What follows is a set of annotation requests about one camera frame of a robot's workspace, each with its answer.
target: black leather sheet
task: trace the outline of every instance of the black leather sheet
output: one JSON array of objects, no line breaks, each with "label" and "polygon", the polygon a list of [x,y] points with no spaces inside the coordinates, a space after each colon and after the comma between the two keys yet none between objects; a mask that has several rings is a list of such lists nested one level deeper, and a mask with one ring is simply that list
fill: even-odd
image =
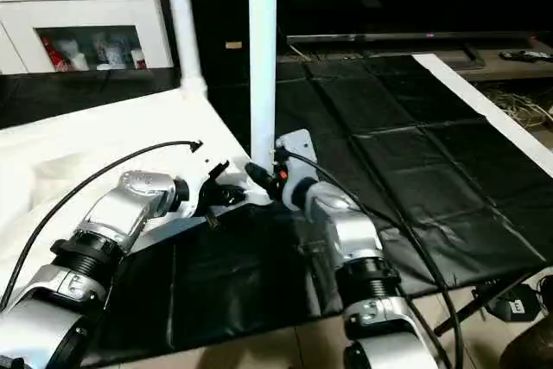
[{"label": "black leather sheet", "polygon": [[[553,259],[552,180],[411,58],[282,64],[277,134],[307,128],[322,166],[413,225],[451,288]],[[247,148],[248,86],[213,105]],[[321,230],[243,207],[127,258],[85,365],[172,353],[340,312]],[[376,220],[414,295],[435,290],[404,235]]]}]

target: black cable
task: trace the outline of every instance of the black cable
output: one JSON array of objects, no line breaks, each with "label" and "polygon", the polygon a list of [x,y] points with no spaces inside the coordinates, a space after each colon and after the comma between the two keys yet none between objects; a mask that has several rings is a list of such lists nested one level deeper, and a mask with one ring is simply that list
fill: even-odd
[{"label": "black cable", "polygon": [[434,333],[434,330],[432,330],[432,327],[424,318],[423,313],[421,313],[421,310],[419,310],[418,307],[415,305],[415,303],[413,302],[413,299],[410,296],[407,296],[407,294],[404,291],[404,288],[401,285],[397,289],[399,291],[399,295],[405,299],[405,301],[407,302],[407,305],[415,315],[416,319],[421,323],[421,326],[423,326],[423,329],[426,332],[426,335],[429,337],[430,341],[434,345],[434,348],[438,352],[438,355],[440,356],[440,359],[442,360],[443,364],[446,366],[447,369],[452,369],[451,360],[449,360],[448,353],[443,348],[442,344],[440,343],[440,340],[438,339],[438,336],[436,336]]},{"label": "black cable", "polygon": [[407,236],[409,237],[410,242],[413,245],[413,248],[415,248],[415,251],[421,257],[421,260],[428,268],[430,275],[432,276],[432,278],[434,278],[436,285],[440,289],[440,293],[442,294],[443,300],[446,303],[446,307],[448,308],[449,315],[451,316],[451,319],[453,321],[454,338],[455,338],[455,366],[454,367],[455,369],[462,369],[463,359],[464,359],[464,344],[462,339],[461,324],[459,322],[459,316],[457,315],[457,311],[455,310],[453,301],[449,296],[448,286],[446,285],[446,282],[442,273],[438,269],[438,266],[436,265],[434,259],[430,256],[429,251],[426,249],[426,246],[424,246],[424,243],[422,242],[420,237],[416,235],[416,233],[409,226],[409,224],[407,224],[404,220],[402,220],[403,224],[400,225],[397,221],[395,221],[388,215],[381,213],[371,207],[368,207],[359,199],[359,197],[356,194],[354,194],[352,191],[350,191],[345,186],[343,186],[340,183],[340,181],[338,181],[338,179],[336,179],[330,172],[328,172],[327,170],[325,170],[324,168],[322,168],[312,160],[308,159],[307,157],[290,152],[284,148],[276,149],[276,156],[283,156],[284,159],[286,157],[293,157],[315,168],[321,175],[325,176],[329,182],[331,182],[337,188],[340,188],[349,198],[351,198],[353,202],[357,204],[357,206],[359,207],[359,210],[365,215],[367,215],[369,218],[372,215],[376,216],[388,222],[390,225],[396,227],[398,230],[406,231]]},{"label": "black cable", "polygon": [[82,188],[84,188],[86,185],[88,185],[91,181],[94,181],[95,179],[99,178],[101,175],[106,173],[107,171],[117,167],[118,165],[127,162],[128,160],[132,159],[133,157],[140,156],[144,153],[147,153],[151,150],[160,149],[161,147],[168,147],[168,146],[178,146],[178,145],[187,145],[192,148],[192,150],[198,149],[198,147],[201,146],[200,143],[196,142],[190,142],[190,141],[174,141],[174,142],[165,142],[165,143],[158,143],[154,144],[152,146],[146,147],[141,150],[137,150],[134,153],[130,153],[127,156],[121,157],[120,159],[117,159],[115,162],[108,164],[107,166],[101,168],[98,172],[88,176],[85,180],[83,180],[79,185],[77,185],[75,188],[73,188],[68,194],[66,194],[61,200],[54,205],[52,209],[46,214],[44,218],[42,218],[41,222],[36,226],[34,231],[31,233],[29,239],[25,243],[25,246],[23,247],[21,254],[19,254],[19,258],[17,259],[16,266],[14,267],[14,270],[11,272],[10,280],[8,281],[8,285],[6,286],[6,290],[4,291],[2,295],[2,301],[0,301],[0,312],[2,312],[6,306],[8,305],[8,302],[10,301],[11,294],[16,286],[17,278],[19,277],[19,274],[21,273],[21,269],[23,267],[23,264],[25,263],[25,259],[27,258],[29,251],[31,250],[31,247],[33,246],[33,243],[36,241],[36,238],[41,233],[44,226],[48,223],[49,220],[52,219],[52,217],[55,215],[56,212],[58,212],[71,198],[73,198]]}]

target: table leg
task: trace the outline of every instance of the table leg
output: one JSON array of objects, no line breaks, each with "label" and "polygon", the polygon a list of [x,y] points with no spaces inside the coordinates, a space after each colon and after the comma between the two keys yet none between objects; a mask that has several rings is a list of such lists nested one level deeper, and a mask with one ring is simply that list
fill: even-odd
[{"label": "table leg", "polygon": [[[464,322],[468,317],[476,313],[479,309],[488,304],[491,300],[496,297],[501,296],[503,293],[514,287],[515,285],[522,283],[527,278],[531,277],[532,274],[524,274],[518,277],[504,278],[498,280],[493,285],[490,285],[488,288],[482,290],[480,294],[474,298],[469,304],[463,307],[457,312],[457,317],[459,318],[459,323]],[[449,317],[446,321],[438,325],[434,329],[436,336],[441,336],[446,333],[450,328],[453,328],[453,319]]]}]

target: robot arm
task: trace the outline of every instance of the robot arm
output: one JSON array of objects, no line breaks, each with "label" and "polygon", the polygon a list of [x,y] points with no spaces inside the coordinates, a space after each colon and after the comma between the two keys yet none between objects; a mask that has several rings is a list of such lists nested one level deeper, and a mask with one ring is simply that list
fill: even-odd
[{"label": "robot arm", "polygon": [[[316,162],[306,130],[281,137],[288,151]],[[316,171],[289,158],[270,175],[253,163],[246,171],[268,193],[291,210],[302,210],[308,222],[324,230],[343,303],[346,368],[437,369],[423,337],[399,295],[400,278],[386,260],[372,220],[342,190],[318,181]]]},{"label": "robot arm", "polygon": [[228,162],[210,162],[212,157],[199,153],[202,164],[186,181],[124,173],[68,240],[54,242],[53,262],[43,265],[0,314],[0,367],[77,366],[118,266],[149,219],[177,210],[182,202],[181,216],[191,217],[205,214],[209,206],[245,199],[242,189],[215,181]]}]

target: tile floor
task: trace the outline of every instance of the tile floor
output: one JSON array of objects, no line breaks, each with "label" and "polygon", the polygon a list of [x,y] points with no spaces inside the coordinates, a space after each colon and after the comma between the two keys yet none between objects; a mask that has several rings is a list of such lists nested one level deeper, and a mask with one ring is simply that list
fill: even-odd
[{"label": "tile floor", "polygon": [[[527,283],[535,289],[539,279],[547,274],[553,274],[553,268],[536,274]],[[452,291],[451,296],[457,309],[472,299],[469,288]],[[432,327],[448,316],[439,296],[420,298],[415,303]],[[485,310],[483,313],[484,320],[482,314],[476,313],[462,324],[466,369],[499,369],[499,356],[507,344],[543,318],[540,315],[533,323],[507,324]],[[441,340],[453,359],[451,331]],[[346,344],[341,318],[334,317],[212,347],[111,366],[111,369],[341,369]]]}]

